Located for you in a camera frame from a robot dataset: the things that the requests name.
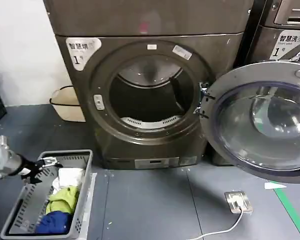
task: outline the number 1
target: number 1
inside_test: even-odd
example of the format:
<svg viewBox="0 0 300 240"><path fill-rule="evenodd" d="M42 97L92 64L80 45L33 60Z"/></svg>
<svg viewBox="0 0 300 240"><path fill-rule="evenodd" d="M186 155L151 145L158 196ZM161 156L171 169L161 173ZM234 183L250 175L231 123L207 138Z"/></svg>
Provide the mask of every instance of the number 1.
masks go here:
<svg viewBox="0 0 300 240"><path fill-rule="evenodd" d="M275 54L272 57L278 57L279 47L275 49Z"/></svg>
<svg viewBox="0 0 300 240"><path fill-rule="evenodd" d="M78 59L77 59L77 57L76 56L73 56L74 57L74 59L75 59L75 63L74 64L80 64L79 62L78 62Z"/></svg>

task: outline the green floor tape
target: green floor tape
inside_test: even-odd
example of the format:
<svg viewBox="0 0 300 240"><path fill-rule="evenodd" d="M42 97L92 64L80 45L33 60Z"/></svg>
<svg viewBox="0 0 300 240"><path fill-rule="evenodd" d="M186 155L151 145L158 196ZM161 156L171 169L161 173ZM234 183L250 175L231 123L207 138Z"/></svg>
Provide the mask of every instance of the green floor tape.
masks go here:
<svg viewBox="0 0 300 240"><path fill-rule="evenodd" d="M281 189L274 189L275 194L278 196L280 199L282 205L284 206L285 210L289 214L290 218L292 219L294 225L298 229L300 233L300 216L296 212L294 206L291 204L289 201L288 197L286 194L281 190Z"/></svg>

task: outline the label sticker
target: label sticker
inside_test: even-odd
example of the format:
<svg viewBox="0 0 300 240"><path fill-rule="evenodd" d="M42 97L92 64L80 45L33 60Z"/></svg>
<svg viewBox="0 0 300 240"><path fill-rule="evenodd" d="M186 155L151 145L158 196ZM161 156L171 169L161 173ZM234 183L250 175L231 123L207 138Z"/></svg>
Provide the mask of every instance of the label sticker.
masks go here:
<svg viewBox="0 0 300 240"><path fill-rule="evenodd" d="M185 50L184 48L175 45L172 52L174 52L175 54L179 55L180 57L189 60L192 56L192 53Z"/></svg>
<svg viewBox="0 0 300 240"><path fill-rule="evenodd" d="M146 46L146 49L148 49L148 50L157 50L157 44L148 44Z"/></svg>
<svg viewBox="0 0 300 240"><path fill-rule="evenodd" d="M101 48L101 41L97 37L68 37L65 42L73 67L78 71L82 71L91 56Z"/></svg>
<svg viewBox="0 0 300 240"><path fill-rule="evenodd" d="M300 30L284 30L276 41L270 60L281 59L298 45L300 45Z"/></svg>

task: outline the white wall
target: white wall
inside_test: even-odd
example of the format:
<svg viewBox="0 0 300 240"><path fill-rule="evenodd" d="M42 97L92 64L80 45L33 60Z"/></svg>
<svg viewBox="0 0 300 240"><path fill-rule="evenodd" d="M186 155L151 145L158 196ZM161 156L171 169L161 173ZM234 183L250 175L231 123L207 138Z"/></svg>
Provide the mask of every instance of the white wall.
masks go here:
<svg viewBox="0 0 300 240"><path fill-rule="evenodd" d="M70 84L43 0L0 0L4 104L45 104L54 90Z"/></svg>

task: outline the gray plastic basket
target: gray plastic basket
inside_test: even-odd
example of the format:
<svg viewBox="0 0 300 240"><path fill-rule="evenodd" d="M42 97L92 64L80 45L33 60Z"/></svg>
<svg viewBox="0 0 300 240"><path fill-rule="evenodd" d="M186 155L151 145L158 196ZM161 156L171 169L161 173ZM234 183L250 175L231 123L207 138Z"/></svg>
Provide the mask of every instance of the gray plastic basket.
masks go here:
<svg viewBox="0 0 300 240"><path fill-rule="evenodd" d="M91 183L93 153L91 150L45 151L39 159L43 157L56 157L65 168L85 169L70 230L67 234L35 233L36 225L45 215L49 196L53 192L52 182L58 176L58 169L51 167L37 174L36 177L41 183L26 184L22 188L1 231L0 237L4 240L65 240L76 239L79 236Z"/></svg>

